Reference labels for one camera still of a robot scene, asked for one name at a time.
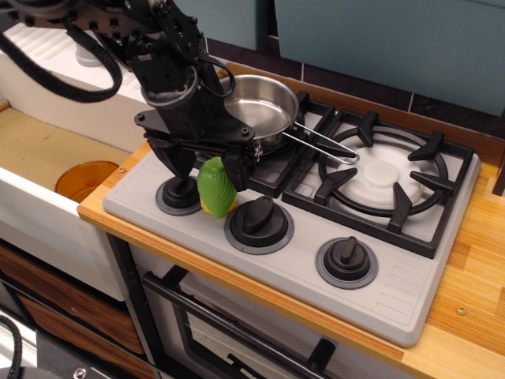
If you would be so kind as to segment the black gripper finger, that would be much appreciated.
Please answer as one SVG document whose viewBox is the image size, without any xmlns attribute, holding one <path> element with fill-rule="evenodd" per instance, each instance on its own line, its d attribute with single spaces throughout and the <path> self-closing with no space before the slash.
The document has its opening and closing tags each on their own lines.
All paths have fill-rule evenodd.
<svg viewBox="0 0 505 379">
<path fill-rule="evenodd" d="M 179 143 L 149 137 L 148 143 L 156 157 L 177 177 L 188 178 L 196 161 L 196 153 Z"/>
<path fill-rule="evenodd" d="M 238 192 L 246 190 L 249 178 L 253 173 L 253 160 L 251 157 L 240 152 L 227 152 L 222 157 L 222 163 L 234 188 Z"/>
</svg>

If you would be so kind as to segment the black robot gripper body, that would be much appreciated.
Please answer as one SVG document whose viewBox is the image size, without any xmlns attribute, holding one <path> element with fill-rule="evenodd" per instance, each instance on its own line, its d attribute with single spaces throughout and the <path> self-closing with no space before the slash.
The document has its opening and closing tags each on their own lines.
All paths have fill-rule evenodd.
<svg viewBox="0 0 505 379">
<path fill-rule="evenodd" d="M 253 129 L 226 110 L 230 94 L 220 84 L 213 66 L 138 66 L 134 73 L 141 94 L 153 110 L 136 116 L 144 136 L 179 143 L 185 150 L 214 153 L 240 152 L 256 162 Z"/>
</svg>

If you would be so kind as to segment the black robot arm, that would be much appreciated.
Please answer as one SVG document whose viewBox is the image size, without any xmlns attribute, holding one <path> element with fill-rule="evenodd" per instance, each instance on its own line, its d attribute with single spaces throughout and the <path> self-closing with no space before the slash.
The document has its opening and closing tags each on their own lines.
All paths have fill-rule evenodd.
<svg viewBox="0 0 505 379">
<path fill-rule="evenodd" d="M 2 51 L 31 79 L 78 103 L 114 96 L 122 70 L 133 73 L 150 110 L 135 118 L 158 159 L 186 179 L 198 152 L 214 154 L 237 191 L 247 188 L 258 160 L 252 127 L 232 116 L 225 99 L 235 83 L 222 85 L 221 63 L 200 47 L 195 17 L 172 1 L 4 1 L 1 14 L 28 27 L 58 28 L 94 56 L 111 76 L 109 88 L 86 90 L 38 66 L 10 39 Z"/>
</svg>

